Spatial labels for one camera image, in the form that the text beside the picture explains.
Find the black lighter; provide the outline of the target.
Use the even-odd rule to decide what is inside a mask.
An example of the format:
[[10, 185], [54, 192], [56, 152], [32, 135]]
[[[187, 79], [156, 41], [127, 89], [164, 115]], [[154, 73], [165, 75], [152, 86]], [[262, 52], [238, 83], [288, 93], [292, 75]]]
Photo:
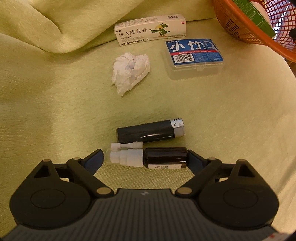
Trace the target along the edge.
[[185, 134], [185, 125], [181, 118], [175, 118], [117, 128], [116, 134], [117, 141], [122, 144], [149, 143], [182, 137]]

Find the dark spray bottle white cap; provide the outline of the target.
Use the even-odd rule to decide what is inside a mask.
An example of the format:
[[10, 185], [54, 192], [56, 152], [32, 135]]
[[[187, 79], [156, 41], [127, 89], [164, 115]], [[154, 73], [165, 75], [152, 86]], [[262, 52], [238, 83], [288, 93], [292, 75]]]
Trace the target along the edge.
[[121, 166], [174, 170], [187, 166], [187, 152], [184, 147], [145, 148], [143, 142], [112, 143], [108, 157]]

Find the blue floss pick box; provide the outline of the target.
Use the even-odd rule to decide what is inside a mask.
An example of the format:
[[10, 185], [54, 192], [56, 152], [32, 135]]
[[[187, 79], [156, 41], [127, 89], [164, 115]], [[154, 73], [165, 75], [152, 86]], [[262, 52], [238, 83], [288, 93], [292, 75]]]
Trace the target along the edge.
[[211, 39], [178, 39], [165, 42], [163, 57], [172, 80], [214, 75], [224, 58]]

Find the white ointment box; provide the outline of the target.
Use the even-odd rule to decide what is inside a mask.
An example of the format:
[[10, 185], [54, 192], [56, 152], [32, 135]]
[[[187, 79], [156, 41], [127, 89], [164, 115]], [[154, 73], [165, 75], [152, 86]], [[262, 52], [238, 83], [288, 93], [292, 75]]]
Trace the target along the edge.
[[187, 21], [183, 15], [163, 15], [117, 23], [113, 29], [120, 46], [160, 39], [185, 37]]

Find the green white medicine box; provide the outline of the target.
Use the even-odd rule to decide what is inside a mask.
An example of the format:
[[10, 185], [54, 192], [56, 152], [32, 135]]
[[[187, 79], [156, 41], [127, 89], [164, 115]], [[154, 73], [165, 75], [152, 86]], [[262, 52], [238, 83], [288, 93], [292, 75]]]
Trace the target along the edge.
[[276, 33], [271, 26], [271, 21], [265, 8], [255, 1], [249, 0], [234, 0], [238, 8], [253, 21], [257, 27], [265, 32], [269, 37], [273, 38]]

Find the red plastic mesh basket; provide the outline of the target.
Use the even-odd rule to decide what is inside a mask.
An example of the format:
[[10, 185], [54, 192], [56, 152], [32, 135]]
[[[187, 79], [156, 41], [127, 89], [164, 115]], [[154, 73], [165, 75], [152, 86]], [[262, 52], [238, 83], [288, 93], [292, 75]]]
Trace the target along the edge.
[[295, 1], [258, 1], [266, 10], [275, 36], [270, 37], [250, 19], [236, 1], [213, 1], [220, 25], [242, 42], [266, 45], [285, 59], [295, 62]]

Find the yellow-green blanket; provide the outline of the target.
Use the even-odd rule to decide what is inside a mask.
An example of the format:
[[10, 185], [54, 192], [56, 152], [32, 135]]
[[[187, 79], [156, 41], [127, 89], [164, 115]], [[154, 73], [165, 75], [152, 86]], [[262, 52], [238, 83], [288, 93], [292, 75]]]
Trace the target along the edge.
[[[188, 38], [216, 44], [218, 74], [172, 80], [163, 40], [121, 47], [114, 36], [116, 22], [174, 13]], [[119, 96], [113, 64], [126, 52], [147, 54], [151, 70]], [[210, 1], [2, 1], [1, 235], [15, 227], [10, 197], [41, 160], [107, 151], [119, 127], [178, 117], [185, 135], [154, 146], [249, 161], [279, 197], [274, 227], [295, 230], [295, 76], [283, 57], [230, 36]]]

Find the crumpled white tissue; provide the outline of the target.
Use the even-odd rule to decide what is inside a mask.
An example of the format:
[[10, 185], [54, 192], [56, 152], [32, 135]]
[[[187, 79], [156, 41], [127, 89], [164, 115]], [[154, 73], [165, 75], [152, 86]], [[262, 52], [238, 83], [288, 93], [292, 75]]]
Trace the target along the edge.
[[150, 72], [151, 63], [147, 54], [133, 55], [126, 52], [116, 58], [113, 64], [112, 84], [119, 96], [132, 90]]

